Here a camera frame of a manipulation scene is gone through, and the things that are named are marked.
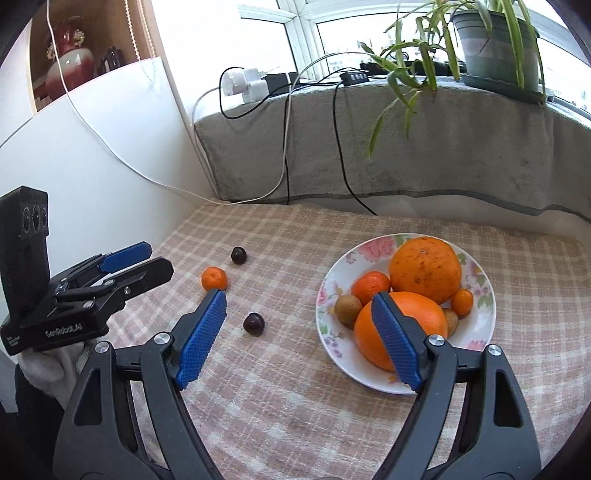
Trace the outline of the left hand grey glove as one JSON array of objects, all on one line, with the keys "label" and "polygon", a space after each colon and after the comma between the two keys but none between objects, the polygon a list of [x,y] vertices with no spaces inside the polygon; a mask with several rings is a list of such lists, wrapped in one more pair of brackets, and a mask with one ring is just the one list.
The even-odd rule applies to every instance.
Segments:
[{"label": "left hand grey glove", "polygon": [[65,406],[96,340],[38,352],[27,349],[17,355],[26,380],[36,389]]}]

